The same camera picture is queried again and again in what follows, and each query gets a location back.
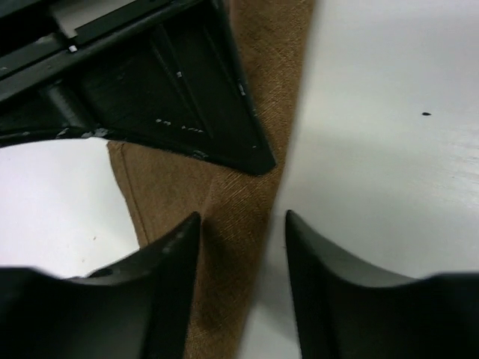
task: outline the black plastic part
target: black plastic part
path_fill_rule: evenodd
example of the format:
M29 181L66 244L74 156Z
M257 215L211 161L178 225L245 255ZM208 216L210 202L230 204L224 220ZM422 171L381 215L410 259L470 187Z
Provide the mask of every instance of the black plastic part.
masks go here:
M0 358L182 359L201 219L94 272L0 269Z
M136 0L69 32L62 1L36 2L35 21L56 30L0 44L0 146L100 137L274 168L222 1Z
M383 271L287 213L303 359L479 358L479 275Z

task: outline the folded brown towel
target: folded brown towel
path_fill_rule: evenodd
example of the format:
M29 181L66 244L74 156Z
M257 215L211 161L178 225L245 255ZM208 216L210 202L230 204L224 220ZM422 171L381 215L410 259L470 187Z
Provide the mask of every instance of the folded brown towel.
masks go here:
M278 160L263 177L133 144L110 143L140 245L193 211L204 236L186 358L237 350L284 168L314 0L237 0L234 32L257 112Z

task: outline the white surface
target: white surface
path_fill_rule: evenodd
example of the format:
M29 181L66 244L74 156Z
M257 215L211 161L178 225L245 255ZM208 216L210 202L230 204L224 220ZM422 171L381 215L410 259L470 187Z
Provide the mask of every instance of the white surface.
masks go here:
M322 0L316 15L240 358L299 358L286 209L402 274L479 269L479 2ZM136 249L105 142L11 147L0 163L1 263L72 276Z

